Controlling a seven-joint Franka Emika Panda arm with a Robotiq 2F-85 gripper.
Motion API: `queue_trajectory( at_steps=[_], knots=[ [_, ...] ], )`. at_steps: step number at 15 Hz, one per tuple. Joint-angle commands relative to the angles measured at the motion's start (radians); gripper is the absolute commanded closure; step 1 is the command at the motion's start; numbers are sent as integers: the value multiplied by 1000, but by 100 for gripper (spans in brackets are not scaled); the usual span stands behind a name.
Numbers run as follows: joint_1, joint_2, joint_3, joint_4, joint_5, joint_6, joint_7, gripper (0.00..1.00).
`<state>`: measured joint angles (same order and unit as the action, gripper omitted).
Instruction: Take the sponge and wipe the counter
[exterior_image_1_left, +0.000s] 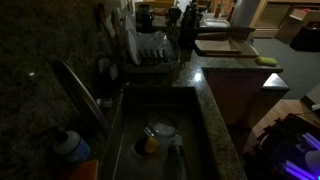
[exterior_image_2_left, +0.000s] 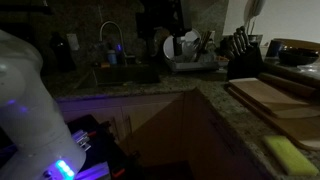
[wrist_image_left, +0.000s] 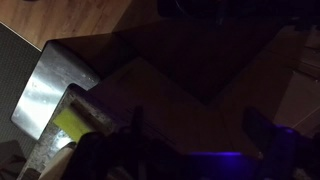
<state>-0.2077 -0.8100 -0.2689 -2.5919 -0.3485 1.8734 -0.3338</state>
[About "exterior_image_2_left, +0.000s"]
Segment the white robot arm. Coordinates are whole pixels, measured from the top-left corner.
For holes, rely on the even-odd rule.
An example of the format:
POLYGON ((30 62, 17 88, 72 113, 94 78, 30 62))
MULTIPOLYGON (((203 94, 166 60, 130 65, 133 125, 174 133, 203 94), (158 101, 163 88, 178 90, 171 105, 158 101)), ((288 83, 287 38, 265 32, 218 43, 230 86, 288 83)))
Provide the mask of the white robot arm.
POLYGON ((86 160, 41 79, 30 43, 0 30, 0 126, 17 147, 1 180, 74 180, 86 160))

